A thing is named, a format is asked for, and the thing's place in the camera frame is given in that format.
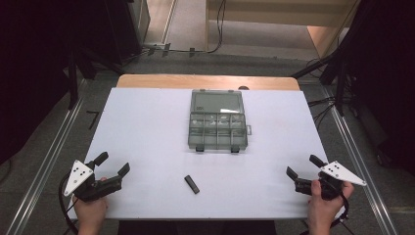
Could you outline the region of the small black stick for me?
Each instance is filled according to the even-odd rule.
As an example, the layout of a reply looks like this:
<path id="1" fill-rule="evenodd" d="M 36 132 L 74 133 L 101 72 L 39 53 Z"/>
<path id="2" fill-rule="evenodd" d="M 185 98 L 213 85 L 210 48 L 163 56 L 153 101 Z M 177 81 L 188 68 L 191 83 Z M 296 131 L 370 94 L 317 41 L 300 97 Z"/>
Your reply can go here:
<path id="1" fill-rule="evenodd" d="M 192 189 L 194 194 L 200 193 L 200 189 L 198 188 L 198 186 L 196 185 L 196 183 L 194 182 L 194 180 L 192 179 L 190 175 L 186 175 L 184 179 L 186 183 L 189 185 L 189 187 Z"/>

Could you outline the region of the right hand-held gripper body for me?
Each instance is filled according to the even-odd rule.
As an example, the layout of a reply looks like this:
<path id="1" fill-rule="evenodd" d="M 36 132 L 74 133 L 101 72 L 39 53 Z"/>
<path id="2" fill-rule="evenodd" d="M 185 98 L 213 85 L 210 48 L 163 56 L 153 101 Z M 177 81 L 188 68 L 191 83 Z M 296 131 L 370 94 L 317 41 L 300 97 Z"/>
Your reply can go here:
<path id="1" fill-rule="evenodd" d="M 320 169 L 319 181 L 323 200 L 331 201 L 341 195 L 344 181 L 366 186 L 366 181 L 358 177 L 337 161 L 326 163 Z M 299 178 L 294 181 L 295 191 L 311 196 L 311 180 Z"/>

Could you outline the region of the white table cover board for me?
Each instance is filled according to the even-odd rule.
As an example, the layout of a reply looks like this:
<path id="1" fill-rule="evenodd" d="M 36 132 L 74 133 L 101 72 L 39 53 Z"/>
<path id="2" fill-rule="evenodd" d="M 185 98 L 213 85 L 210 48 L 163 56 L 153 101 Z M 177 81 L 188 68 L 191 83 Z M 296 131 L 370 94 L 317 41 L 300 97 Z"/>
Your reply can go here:
<path id="1" fill-rule="evenodd" d="M 129 163 L 121 189 L 108 197 L 109 219 L 304 218 L 308 198 L 287 176 L 314 179 L 326 157 L 300 91 L 245 90 L 248 147 L 238 154 L 188 146 L 189 89 L 115 88 L 86 155 L 109 157 L 95 170 L 113 177 Z M 190 175 L 200 193 L 184 177 Z"/>

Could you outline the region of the clear plastic compartment box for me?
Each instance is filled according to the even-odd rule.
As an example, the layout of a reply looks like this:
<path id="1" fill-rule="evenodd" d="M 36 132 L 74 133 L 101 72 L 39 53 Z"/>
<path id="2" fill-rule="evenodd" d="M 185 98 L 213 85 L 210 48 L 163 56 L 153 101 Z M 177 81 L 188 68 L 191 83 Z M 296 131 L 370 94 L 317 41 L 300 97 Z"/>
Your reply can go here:
<path id="1" fill-rule="evenodd" d="M 248 128 L 242 92 L 193 90 L 188 127 L 188 146 L 196 152 L 245 151 Z"/>

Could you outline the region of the black hex key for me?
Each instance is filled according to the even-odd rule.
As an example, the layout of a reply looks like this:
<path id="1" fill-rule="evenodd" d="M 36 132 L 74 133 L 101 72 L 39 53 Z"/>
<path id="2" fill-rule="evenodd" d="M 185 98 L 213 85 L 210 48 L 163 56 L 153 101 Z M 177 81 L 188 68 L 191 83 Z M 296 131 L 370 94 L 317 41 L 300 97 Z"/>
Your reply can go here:
<path id="1" fill-rule="evenodd" d="M 94 124 L 96 123 L 97 118 L 100 115 L 100 112 L 99 111 L 86 111 L 86 114 L 93 116 L 92 121 L 88 127 L 88 129 L 91 130 L 94 127 Z"/>

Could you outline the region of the light wooden cabinet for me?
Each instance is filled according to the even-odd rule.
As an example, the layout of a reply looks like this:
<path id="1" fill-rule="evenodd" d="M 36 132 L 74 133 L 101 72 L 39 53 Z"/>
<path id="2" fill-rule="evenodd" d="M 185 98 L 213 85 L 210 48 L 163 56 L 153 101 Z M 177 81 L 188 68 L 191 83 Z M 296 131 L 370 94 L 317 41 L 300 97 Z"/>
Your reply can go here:
<path id="1" fill-rule="evenodd" d="M 361 0 L 225 0 L 231 22 L 306 25 L 320 58 L 349 27 Z"/>

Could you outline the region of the wooden table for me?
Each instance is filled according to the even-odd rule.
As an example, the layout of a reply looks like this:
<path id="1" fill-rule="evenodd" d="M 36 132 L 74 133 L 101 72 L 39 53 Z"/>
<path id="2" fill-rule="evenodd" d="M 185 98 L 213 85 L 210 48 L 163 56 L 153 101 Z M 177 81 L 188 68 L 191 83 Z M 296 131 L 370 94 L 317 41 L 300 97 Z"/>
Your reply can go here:
<path id="1" fill-rule="evenodd" d="M 178 88 L 238 90 L 290 90 L 299 91 L 293 77 L 200 75 L 200 74 L 124 74 L 117 88 Z"/>

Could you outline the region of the person's left hand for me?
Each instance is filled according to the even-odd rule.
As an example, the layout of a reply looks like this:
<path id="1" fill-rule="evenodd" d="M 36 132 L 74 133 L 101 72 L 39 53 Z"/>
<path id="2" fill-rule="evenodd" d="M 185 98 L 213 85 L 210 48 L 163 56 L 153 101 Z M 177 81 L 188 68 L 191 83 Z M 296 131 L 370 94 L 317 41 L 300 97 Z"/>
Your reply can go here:
<path id="1" fill-rule="evenodd" d="M 99 235 L 109 207 L 107 198 L 83 202 L 73 196 L 72 201 L 79 223 L 78 235 Z"/>

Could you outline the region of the person's right hand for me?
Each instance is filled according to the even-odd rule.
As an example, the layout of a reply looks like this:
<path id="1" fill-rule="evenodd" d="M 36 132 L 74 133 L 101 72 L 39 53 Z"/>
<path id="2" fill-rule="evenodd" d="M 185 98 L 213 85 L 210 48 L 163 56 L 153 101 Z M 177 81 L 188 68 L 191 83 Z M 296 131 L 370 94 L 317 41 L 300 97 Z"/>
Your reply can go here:
<path id="1" fill-rule="evenodd" d="M 318 180 L 311 182 L 311 198 L 308 202 L 307 222 L 310 235 L 330 235 L 331 224 L 336 214 L 344 206 L 344 199 L 338 197 L 331 201 L 322 199 Z"/>

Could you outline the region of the aluminium floor rail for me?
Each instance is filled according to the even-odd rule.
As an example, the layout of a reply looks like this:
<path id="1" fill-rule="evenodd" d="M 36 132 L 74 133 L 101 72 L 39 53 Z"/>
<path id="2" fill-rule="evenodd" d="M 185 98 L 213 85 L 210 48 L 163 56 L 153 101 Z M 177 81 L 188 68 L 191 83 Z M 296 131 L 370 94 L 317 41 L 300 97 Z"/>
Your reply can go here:
<path id="1" fill-rule="evenodd" d="M 43 158 L 41 166 L 36 171 L 28 190 L 24 194 L 23 200 L 18 207 L 6 235 L 22 235 L 23 230 L 41 196 L 52 169 L 68 138 L 69 132 L 71 131 L 75 119 L 78 116 L 80 108 L 83 105 L 84 93 L 87 87 L 88 81 L 83 78 L 77 86 L 79 98 L 74 103 L 73 108 L 70 111 L 66 111 L 65 118 L 63 119 L 46 156 Z"/>
<path id="2" fill-rule="evenodd" d="M 380 226 L 382 234 L 398 235 L 389 210 L 387 209 L 384 200 L 375 182 L 373 181 L 369 169 L 367 168 L 363 157 L 356 145 L 356 142 L 350 132 L 346 118 L 342 117 L 337 110 L 332 111 L 332 116 L 346 145 L 346 149 L 354 169 L 356 170 L 357 174 L 361 176 L 366 182 L 366 186 L 363 187 L 363 190 L 365 192 L 366 198 L 368 199 L 371 210 L 374 213 L 375 218 Z"/>

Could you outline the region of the black metal stand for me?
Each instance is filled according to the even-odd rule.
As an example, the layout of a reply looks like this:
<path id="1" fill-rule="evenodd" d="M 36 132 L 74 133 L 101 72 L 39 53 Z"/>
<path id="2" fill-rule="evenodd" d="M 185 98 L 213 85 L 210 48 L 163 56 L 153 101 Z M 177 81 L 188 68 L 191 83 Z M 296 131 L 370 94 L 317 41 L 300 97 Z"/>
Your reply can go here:
<path id="1" fill-rule="evenodd" d="M 98 64 L 103 65 L 105 68 L 115 72 L 118 75 L 125 74 L 125 71 L 121 67 L 110 62 L 91 49 L 85 47 L 70 46 L 68 51 L 70 110 L 75 107 L 75 104 L 79 100 L 77 72 L 80 71 L 86 79 L 94 79 L 97 74 L 97 70 L 93 67 L 93 62 L 97 62 Z"/>
<path id="2" fill-rule="evenodd" d="M 345 59 L 345 52 L 341 48 L 336 49 L 333 53 L 323 59 L 318 59 L 311 65 L 306 66 L 304 69 L 293 73 L 292 77 L 298 79 L 308 73 L 311 73 L 312 71 L 316 71 L 321 67 L 325 67 L 319 78 L 319 81 L 322 85 L 330 85 L 334 79 L 337 80 L 337 89 L 334 104 L 336 110 L 341 116 L 343 116 L 347 64 Z"/>

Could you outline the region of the person's dark trousers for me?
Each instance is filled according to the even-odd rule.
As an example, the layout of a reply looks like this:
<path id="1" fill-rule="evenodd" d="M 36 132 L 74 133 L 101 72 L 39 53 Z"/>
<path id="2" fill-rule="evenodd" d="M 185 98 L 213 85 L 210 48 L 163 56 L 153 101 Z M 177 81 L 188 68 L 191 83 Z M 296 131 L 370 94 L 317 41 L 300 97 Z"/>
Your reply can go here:
<path id="1" fill-rule="evenodd" d="M 273 220 L 121 220 L 117 235 L 277 235 Z"/>

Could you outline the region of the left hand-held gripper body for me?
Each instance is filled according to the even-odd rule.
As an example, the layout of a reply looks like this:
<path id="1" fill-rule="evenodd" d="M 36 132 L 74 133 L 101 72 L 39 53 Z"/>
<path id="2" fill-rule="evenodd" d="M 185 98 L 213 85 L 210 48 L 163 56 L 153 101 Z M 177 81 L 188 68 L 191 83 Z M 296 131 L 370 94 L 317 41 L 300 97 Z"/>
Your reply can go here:
<path id="1" fill-rule="evenodd" d="M 69 172 L 69 180 L 64 190 L 64 195 L 74 195 L 83 202 L 92 202 L 112 194 L 121 189 L 123 178 L 123 168 L 117 175 L 101 181 L 95 178 L 94 168 L 99 166 L 102 161 L 91 161 L 84 164 L 75 161 Z"/>

